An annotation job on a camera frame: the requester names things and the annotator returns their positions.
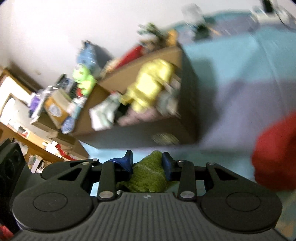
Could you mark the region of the pink grey sock bundle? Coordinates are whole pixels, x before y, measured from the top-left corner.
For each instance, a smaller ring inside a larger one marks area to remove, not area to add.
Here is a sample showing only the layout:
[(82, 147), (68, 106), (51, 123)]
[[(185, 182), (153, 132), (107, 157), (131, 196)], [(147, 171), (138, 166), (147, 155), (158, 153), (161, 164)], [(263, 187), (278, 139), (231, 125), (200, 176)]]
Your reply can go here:
[(157, 98), (156, 109), (161, 115), (180, 116), (178, 112), (180, 88), (181, 78), (174, 74), (170, 83), (164, 85), (164, 89)]

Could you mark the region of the green frog plush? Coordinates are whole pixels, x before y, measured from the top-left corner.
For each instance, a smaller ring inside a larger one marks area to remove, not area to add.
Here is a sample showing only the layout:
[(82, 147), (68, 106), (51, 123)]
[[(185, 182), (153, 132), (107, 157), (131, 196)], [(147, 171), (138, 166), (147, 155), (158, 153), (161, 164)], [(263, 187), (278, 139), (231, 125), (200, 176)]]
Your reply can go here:
[(90, 70), (85, 65), (77, 64), (73, 70), (72, 77), (77, 83), (76, 95), (87, 98), (97, 83)]

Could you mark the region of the yellow fluffy towel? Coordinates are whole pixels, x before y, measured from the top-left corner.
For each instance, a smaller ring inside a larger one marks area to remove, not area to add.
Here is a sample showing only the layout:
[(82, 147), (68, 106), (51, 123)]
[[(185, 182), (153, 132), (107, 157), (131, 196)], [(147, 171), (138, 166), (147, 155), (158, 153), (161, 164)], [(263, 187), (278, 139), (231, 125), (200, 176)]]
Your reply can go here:
[(152, 107), (164, 85), (170, 83), (174, 66), (163, 59), (155, 59), (141, 66), (136, 80), (119, 99), (123, 105), (130, 105), (136, 113), (143, 113)]

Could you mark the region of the red plush pillow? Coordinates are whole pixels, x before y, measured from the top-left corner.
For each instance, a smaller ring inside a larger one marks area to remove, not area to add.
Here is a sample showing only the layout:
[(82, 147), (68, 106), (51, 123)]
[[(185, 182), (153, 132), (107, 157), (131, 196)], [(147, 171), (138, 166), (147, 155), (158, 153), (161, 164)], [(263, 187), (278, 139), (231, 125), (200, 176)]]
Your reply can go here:
[(143, 52), (144, 47), (142, 45), (136, 45), (120, 58), (114, 69), (121, 68), (122, 66), (134, 61), (135, 59), (140, 58), (141, 56), (143, 56)]

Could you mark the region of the green sock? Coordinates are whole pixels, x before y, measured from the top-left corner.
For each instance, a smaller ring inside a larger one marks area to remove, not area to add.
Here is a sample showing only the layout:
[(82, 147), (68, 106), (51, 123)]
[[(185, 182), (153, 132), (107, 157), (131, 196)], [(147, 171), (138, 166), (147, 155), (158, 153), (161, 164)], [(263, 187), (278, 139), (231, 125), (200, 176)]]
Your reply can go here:
[(153, 151), (133, 166), (133, 174), (129, 181), (118, 182), (116, 188), (133, 193), (165, 192), (177, 181), (167, 181), (162, 166), (162, 153)]

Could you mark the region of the panda plush toy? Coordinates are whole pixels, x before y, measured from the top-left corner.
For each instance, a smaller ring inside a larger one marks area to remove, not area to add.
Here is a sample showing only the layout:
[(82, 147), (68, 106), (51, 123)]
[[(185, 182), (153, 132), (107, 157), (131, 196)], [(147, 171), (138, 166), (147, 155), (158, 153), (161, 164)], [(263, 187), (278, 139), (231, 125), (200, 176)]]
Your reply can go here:
[(166, 47), (166, 34), (153, 23), (138, 25), (137, 34), (138, 42), (144, 48), (144, 54)]

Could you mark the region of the red cloth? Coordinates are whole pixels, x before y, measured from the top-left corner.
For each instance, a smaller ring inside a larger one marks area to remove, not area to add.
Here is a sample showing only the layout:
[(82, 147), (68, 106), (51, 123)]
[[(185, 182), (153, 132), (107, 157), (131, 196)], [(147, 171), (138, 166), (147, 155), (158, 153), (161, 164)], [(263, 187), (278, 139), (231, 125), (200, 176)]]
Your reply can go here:
[(273, 191), (295, 190), (295, 113), (258, 137), (251, 160), (257, 183)]

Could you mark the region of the phone stand with mirror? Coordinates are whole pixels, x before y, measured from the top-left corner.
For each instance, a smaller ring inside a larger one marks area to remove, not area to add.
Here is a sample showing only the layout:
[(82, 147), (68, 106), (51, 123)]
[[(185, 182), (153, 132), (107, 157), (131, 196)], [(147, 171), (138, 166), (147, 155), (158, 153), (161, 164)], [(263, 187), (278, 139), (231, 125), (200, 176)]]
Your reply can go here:
[(203, 12), (196, 4), (188, 4), (182, 8), (186, 24), (189, 26), (193, 40), (201, 40), (210, 37), (210, 30), (207, 27)]

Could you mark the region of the blue patterned bedsheet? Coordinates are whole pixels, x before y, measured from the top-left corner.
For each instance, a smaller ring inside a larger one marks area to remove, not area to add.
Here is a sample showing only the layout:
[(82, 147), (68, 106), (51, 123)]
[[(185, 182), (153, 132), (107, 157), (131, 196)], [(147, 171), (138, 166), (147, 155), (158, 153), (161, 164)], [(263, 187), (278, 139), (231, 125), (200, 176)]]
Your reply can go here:
[(140, 67), (171, 60), (185, 90), (179, 117), (95, 131), (87, 110), (74, 135), (92, 156), (100, 149), (159, 148), (195, 164), (216, 162), (250, 180), (251, 153), (258, 136), (295, 111), (295, 32), (283, 25), (247, 23), (243, 13), (213, 16), (220, 37), (149, 53), (115, 70), (100, 82), (123, 91)]

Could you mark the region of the white towel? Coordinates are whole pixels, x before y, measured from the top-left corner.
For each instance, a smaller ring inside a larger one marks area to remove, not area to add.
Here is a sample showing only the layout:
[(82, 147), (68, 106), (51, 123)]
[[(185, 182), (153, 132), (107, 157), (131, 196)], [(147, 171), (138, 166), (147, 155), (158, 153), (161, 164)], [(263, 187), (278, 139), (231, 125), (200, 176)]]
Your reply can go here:
[(113, 126), (115, 112), (120, 106), (121, 94), (114, 92), (103, 102), (89, 109), (91, 126), (95, 131), (110, 129)]

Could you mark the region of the brown cardboard box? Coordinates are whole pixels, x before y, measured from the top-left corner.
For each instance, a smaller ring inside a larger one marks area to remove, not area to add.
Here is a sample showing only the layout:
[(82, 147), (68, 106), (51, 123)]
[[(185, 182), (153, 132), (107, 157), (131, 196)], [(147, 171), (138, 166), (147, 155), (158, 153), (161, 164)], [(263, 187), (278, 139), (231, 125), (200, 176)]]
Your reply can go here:
[(96, 148), (194, 143), (199, 132), (196, 84), (180, 47), (140, 57), (95, 85), (72, 135)]

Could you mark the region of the yellow tissue box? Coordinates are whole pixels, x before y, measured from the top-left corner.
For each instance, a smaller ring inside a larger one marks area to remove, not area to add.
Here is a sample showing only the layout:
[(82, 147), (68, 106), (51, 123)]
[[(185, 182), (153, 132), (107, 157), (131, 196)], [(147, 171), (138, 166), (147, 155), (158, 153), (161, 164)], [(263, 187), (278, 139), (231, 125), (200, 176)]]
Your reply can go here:
[(57, 129), (61, 129), (62, 124), (69, 117), (67, 109), (72, 100), (63, 89), (54, 90), (44, 103), (44, 109)]

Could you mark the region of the white power strip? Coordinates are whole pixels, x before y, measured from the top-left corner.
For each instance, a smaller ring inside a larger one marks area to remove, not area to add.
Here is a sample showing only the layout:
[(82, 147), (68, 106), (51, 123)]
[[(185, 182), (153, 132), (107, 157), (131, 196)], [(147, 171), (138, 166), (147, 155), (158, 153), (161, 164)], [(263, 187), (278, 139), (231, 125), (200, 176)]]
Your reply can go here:
[(264, 8), (255, 6), (251, 18), (262, 25), (295, 23), (295, 17), (282, 6), (274, 6), (272, 13), (266, 13)]

